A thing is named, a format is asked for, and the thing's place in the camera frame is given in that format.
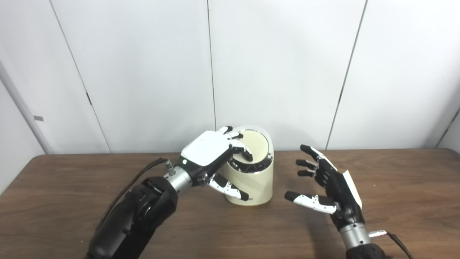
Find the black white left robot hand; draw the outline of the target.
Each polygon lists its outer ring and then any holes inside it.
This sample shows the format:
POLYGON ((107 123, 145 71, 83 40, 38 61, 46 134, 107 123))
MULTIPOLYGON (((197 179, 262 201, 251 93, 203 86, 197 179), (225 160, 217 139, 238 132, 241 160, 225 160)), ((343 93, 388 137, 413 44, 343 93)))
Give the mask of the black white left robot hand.
POLYGON ((191 187, 209 185, 226 196, 248 201, 249 195, 218 173, 235 154, 253 161, 250 149, 241 142, 243 134, 231 126, 217 131, 205 131, 182 151, 176 167, 185 172, 191 187))

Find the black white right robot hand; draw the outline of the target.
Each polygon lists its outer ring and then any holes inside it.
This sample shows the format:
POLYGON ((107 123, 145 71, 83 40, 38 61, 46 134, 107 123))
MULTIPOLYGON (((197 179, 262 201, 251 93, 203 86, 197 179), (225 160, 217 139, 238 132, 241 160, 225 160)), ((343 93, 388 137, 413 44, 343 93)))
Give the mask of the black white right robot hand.
POLYGON ((317 212, 329 214, 338 231, 348 225, 365 224, 363 202, 350 172, 340 173, 324 154, 312 146, 301 144, 300 150, 311 156, 313 161, 297 159, 296 165, 306 168, 298 171, 298 176, 314 179, 325 190, 325 195, 287 191, 284 198, 317 212))

